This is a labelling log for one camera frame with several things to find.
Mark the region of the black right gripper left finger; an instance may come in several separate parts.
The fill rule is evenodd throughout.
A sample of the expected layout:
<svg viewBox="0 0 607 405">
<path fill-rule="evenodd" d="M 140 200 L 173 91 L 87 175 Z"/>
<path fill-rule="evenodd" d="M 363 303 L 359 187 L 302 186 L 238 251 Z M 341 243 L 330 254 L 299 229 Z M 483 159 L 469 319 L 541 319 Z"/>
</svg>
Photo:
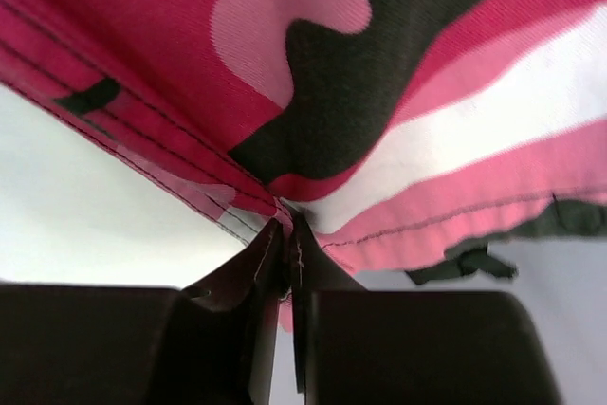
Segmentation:
<svg viewBox="0 0 607 405">
<path fill-rule="evenodd" d="M 1 287 L 5 404 L 266 404 L 283 229 L 183 289 Z"/>
</svg>

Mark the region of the pink camouflage trousers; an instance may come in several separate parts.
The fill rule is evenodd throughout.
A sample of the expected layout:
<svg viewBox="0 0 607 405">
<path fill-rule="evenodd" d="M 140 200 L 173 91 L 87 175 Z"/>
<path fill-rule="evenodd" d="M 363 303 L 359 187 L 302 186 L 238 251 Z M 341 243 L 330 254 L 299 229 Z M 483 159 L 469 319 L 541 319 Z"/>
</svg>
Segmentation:
<svg viewBox="0 0 607 405">
<path fill-rule="evenodd" d="M 606 233 L 606 0 L 1 0 L 1 80 L 350 273 Z"/>
</svg>

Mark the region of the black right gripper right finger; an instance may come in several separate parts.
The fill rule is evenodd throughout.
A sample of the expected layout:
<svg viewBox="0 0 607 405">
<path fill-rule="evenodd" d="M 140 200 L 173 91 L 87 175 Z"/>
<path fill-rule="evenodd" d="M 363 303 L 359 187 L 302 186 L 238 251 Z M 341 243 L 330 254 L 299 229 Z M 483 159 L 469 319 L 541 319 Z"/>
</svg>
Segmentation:
<svg viewBox="0 0 607 405">
<path fill-rule="evenodd" d="M 502 291 L 371 291 L 289 242 L 295 369 L 308 404 L 559 404 L 524 306 Z"/>
</svg>

